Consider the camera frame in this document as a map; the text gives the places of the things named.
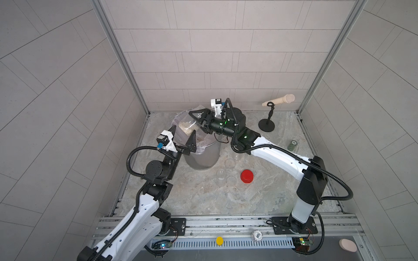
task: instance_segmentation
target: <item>red bottle cap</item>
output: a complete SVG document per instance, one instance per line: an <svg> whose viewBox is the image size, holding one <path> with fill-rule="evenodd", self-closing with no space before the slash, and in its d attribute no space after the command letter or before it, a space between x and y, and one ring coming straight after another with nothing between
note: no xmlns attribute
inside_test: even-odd
<svg viewBox="0 0 418 261"><path fill-rule="evenodd" d="M254 174L252 173L251 170L244 170L241 173L241 180L244 183L251 183L252 180L254 179Z"/></svg>

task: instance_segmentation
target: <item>marble floor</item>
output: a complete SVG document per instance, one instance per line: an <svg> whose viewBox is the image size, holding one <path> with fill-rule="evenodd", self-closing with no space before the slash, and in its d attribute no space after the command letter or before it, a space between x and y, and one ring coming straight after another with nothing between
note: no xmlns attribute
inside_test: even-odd
<svg viewBox="0 0 418 261"><path fill-rule="evenodd" d="M276 111L272 117L275 123L273 132L263 132L258 128L258 121L267 118L268 112L245 111L246 126L259 132L271 142L287 147L291 140L298 141L295 153L312 157L312 151L297 120L291 111ZM176 113L152 113L141 145L156 146L156 137L171 126ZM136 158L133 170L145 172L151 160L162 160L163 155L157 151L143 150ZM261 158L244 154L236 161L235 168L228 171L227 177L236 177L234 186L219 187L215 184L217 170L225 169L225 160L234 152L229 144L222 144L217 163L207 170L194 170L181 159L173 179L170 196L162 204L162 208L172 215L209 215L209 214L265 214L290 213L296 202L298 181L284 170ZM240 173L249 169L254 173L254 180L245 184L240 180ZM124 216L135 205L135 195L144 183L138 177L130 176L122 200L118 203L115 214ZM330 195L328 187L324 195ZM318 208L320 212L337 212L339 209L334 201L324 201Z"/></svg>

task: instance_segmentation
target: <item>plastic bag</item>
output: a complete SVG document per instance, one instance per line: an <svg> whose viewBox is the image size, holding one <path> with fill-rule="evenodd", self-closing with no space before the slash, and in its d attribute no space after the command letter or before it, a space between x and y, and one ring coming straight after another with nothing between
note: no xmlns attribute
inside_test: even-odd
<svg viewBox="0 0 418 261"><path fill-rule="evenodd" d="M189 115L189 111L196 111L204 108L204 106L199 105L194 109L182 111L174 117L171 123L171 125L177 126L174 134L174 140L182 146L185 146L190 134L193 130L196 130L196 154L202 154L207 146L216 142L215 137L211 134L206 134L200 128L200 124Z"/></svg>

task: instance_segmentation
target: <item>beige microphone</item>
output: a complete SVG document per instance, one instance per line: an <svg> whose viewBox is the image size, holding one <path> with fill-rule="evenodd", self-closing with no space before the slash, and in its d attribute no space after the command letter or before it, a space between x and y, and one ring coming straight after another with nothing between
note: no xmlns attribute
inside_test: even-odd
<svg viewBox="0 0 418 261"><path fill-rule="evenodd" d="M286 94L283 97L280 97L280 98L277 98L277 99L274 99L274 100L271 100L271 101L266 101L262 105L264 107L266 107L267 103L269 103L269 102L272 102L274 104L281 104L281 103L291 103L294 100L295 100L295 96L293 94Z"/></svg>

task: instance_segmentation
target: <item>clear plastic cup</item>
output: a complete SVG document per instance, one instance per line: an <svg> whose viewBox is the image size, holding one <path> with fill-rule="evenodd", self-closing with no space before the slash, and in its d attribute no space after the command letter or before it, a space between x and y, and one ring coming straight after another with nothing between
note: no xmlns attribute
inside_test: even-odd
<svg viewBox="0 0 418 261"><path fill-rule="evenodd" d="M216 171L216 185L223 187L227 183L227 172L223 169Z"/></svg>

